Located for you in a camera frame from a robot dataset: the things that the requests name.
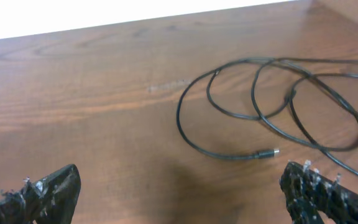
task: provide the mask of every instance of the brown wooden surface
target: brown wooden surface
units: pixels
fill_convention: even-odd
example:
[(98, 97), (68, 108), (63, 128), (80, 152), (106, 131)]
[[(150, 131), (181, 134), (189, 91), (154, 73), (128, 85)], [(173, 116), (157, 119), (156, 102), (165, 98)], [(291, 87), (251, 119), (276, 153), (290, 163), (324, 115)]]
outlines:
[[(245, 7), (0, 40), (0, 189), (19, 189), (75, 163), (82, 189), (73, 223), (291, 223), (278, 179), (289, 159), (358, 193), (358, 178), (316, 150), (284, 140), (253, 121), (213, 109), (206, 82), (183, 105), (183, 127), (219, 152), (279, 147), (262, 161), (228, 162), (186, 144), (175, 124), (186, 83), (229, 60), (250, 56), (358, 58), (358, 25), (309, 1)], [(314, 72), (358, 72), (350, 65), (306, 65)], [(222, 105), (255, 114), (253, 65), (217, 78)], [(257, 86), (264, 112), (298, 78), (266, 70)], [(358, 109), (358, 81), (325, 78)], [(328, 146), (357, 136), (352, 116), (311, 85), (295, 106)], [(288, 111), (272, 121), (301, 136)], [(358, 169), (358, 150), (337, 153)]]

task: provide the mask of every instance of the white wall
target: white wall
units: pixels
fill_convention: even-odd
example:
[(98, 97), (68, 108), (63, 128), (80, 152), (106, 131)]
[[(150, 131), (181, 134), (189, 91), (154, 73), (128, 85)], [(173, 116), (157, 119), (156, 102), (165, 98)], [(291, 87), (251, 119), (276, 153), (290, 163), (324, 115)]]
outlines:
[(0, 0), (0, 39), (288, 0)]

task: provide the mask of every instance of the thin black wire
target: thin black wire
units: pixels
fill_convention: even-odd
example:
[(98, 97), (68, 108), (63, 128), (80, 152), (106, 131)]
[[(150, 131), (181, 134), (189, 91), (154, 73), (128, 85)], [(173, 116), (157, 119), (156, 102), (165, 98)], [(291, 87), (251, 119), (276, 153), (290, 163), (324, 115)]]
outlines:
[[(325, 146), (321, 146), (320, 144), (318, 144), (310, 135), (309, 133), (306, 131), (305, 127), (302, 125), (302, 123), (300, 122), (300, 120), (297, 117), (297, 114), (295, 112), (295, 109), (293, 107), (293, 101), (292, 99), (295, 97), (295, 87), (297, 84), (299, 84), (299, 82), (303, 81), (303, 80), (309, 80), (312, 83), (314, 83), (315, 85), (317, 85), (318, 87), (322, 88), (323, 90), (325, 90), (326, 94), (328, 94), (329, 96), (331, 96), (331, 98), (338, 103), (340, 106), (342, 106), (346, 111), (348, 111), (350, 114), (352, 114), (358, 124), (358, 112), (336, 91), (334, 91), (331, 87), (327, 86), (325, 83), (323, 83), (321, 80), (319, 80), (317, 77), (319, 76), (342, 76), (342, 77), (350, 77), (350, 78), (358, 78), (358, 74), (317, 74), (317, 75), (313, 75), (311, 72), (307, 71), (306, 69), (304, 69), (303, 67), (296, 65), (292, 62), (318, 62), (318, 63), (353, 63), (353, 64), (358, 64), (358, 60), (334, 60), (334, 59), (313, 59), (313, 58), (268, 58), (268, 57), (256, 57), (256, 58), (243, 58), (240, 60), (236, 60), (233, 62), (229, 62), (225, 65), (222, 65), (218, 68), (215, 68), (212, 71), (209, 71), (201, 76), (199, 76), (198, 78), (196, 78), (195, 80), (193, 80), (185, 89), (185, 91), (183, 91), (179, 102), (178, 102), (178, 108), (177, 108), (177, 126), (178, 126), (178, 130), (182, 136), (182, 138), (193, 148), (195, 148), (196, 150), (198, 150), (199, 152), (206, 154), (208, 156), (217, 158), (217, 159), (232, 159), (232, 160), (248, 160), (248, 159), (256, 159), (257, 156), (255, 154), (249, 154), (249, 155), (229, 155), (229, 154), (220, 154), (220, 153), (216, 153), (216, 152), (210, 152), (207, 151), (199, 146), (197, 146), (195, 143), (193, 143), (192, 141), (190, 141), (186, 134), (184, 133), (181, 124), (180, 124), (180, 109), (181, 109), (181, 104), (183, 103), (183, 99), (185, 97), (185, 95), (187, 94), (188, 90), (198, 81), (200, 81), (201, 79), (209, 76), (209, 75), (213, 75), (207, 85), (206, 88), (206, 92), (207, 92), (207, 97), (209, 102), (216, 108), (218, 109), (220, 112), (235, 117), (235, 118), (240, 118), (240, 119), (249, 119), (249, 120), (262, 120), (268, 127), (270, 127), (271, 129), (273, 129), (276, 133), (278, 133), (279, 135), (281, 135), (281, 137), (284, 137), (286, 139), (289, 139), (291, 141), (295, 141), (299, 144), (308, 146), (308, 147), (312, 147), (315, 149), (319, 149), (325, 156), (327, 156), (328, 158), (330, 158), (332, 161), (334, 161), (336, 164), (340, 165), (341, 167), (343, 167), (344, 169), (348, 170), (349, 172), (352, 172), (353, 174), (355, 174), (356, 176), (358, 176), (358, 171), (352, 169), (351, 167), (345, 165), (343, 162), (341, 162), (339, 159), (335, 158), (332, 154), (329, 153), (329, 151), (350, 151), (353, 150), (355, 148), (358, 147), (358, 138), (350, 145), (350, 146), (346, 146), (343, 148), (335, 148), (335, 147), (325, 147)], [(230, 112), (228, 110), (225, 110), (224, 108), (220, 107), (218, 104), (216, 104), (210, 94), (210, 88), (211, 88), (211, 84), (214, 80), (214, 78), (218, 75), (218, 73), (230, 66), (233, 65), (237, 65), (240, 63), (258, 63), (261, 64), (260, 68), (256, 71), (255, 73), (255, 78), (254, 81), (252, 82), (252, 87), (251, 87), (251, 99), (252, 99), (252, 104), (258, 114), (258, 116), (250, 116), (250, 115), (245, 115), (245, 114), (239, 114), (239, 113), (233, 113)], [(289, 94), (286, 95), (286, 97), (284, 98), (284, 102), (283, 104), (276, 109), (274, 112), (268, 114), (268, 115), (264, 115), (262, 114), (262, 112), (260, 111), (257, 103), (256, 103), (256, 99), (255, 99), (255, 86), (257, 83), (257, 79), (259, 77), (260, 72), (262, 71), (263, 68), (268, 67), (268, 66), (276, 66), (276, 67), (280, 67), (280, 68), (285, 68), (285, 69), (289, 69), (293, 72), (296, 72), (298, 74), (300, 74), (301, 76), (303, 76), (302, 78), (300, 78), (298, 81), (296, 81)], [(290, 104), (290, 108), (291, 108), (291, 112), (293, 114), (293, 118), (295, 120), (295, 123), (298, 125), (298, 127), (302, 130), (303, 134), (309, 139), (310, 142), (302, 140), (302, 139), (298, 139), (294, 136), (289, 135), (288, 133), (285, 133), (284, 131), (282, 131), (281, 129), (277, 128), (276, 126), (274, 126), (269, 120), (268, 118), (278, 114), (279, 112), (281, 112), (286, 106), (287, 104)]]

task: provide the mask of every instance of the cable connector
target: cable connector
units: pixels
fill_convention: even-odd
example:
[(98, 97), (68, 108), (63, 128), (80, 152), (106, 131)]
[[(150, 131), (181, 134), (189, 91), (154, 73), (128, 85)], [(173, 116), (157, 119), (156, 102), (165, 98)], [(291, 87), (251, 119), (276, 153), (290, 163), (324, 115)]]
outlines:
[(275, 157), (278, 153), (280, 153), (279, 149), (266, 149), (266, 150), (257, 151), (255, 153), (255, 156), (257, 159), (267, 159), (267, 158)]

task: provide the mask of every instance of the wood grain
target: wood grain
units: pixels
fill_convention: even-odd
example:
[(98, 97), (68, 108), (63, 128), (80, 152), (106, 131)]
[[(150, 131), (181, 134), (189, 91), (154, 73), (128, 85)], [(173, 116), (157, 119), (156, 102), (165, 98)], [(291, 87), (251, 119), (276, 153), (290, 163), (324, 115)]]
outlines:
[[(291, 223), (278, 179), (289, 159), (304, 162), (358, 193), (358, 178), (321, 153), (262, 125), (229, 118), (206, 100), (206, 82), (183, 105), (183, 127), (216, 152), (279, 147), (262, 161), (205, 157), (180, 137), (175, 109), (184, 87), (205, 71), (251, 56), (358, 58), (358, 25), (317, 2), (166, 17), (0, 40), (0, 189), (19, 189), (69, 163), (82, 189), (73, 223)], [(305, 64), (314, 72), (357, 66)], [(213, 97), (255, 114), (253, 65), (222, 72)], [(298, 77), (266, 70), (257, 99), (266, 113)], [(358, 109), (358, 81), (325, 78)], [(329, 146), (357, 136), (352, 116), (313, 86), (295, 98), (300, 119)], [(301, 136), (284, 111), (272, 121)], [(336, 153), (358, 169), (358, 150)]]

